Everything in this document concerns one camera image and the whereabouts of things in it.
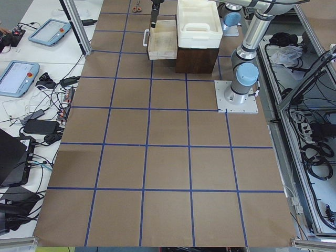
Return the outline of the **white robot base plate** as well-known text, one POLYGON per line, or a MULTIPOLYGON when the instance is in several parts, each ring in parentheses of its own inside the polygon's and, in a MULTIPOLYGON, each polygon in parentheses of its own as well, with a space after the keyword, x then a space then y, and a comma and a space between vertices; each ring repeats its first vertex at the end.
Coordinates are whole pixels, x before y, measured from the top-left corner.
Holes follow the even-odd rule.
POLYGON ((251 87, 248 94, 239 95, 231 89, 232 81, 215 80, 217 111, 219 113, 257 114, 258 107, 251 87))

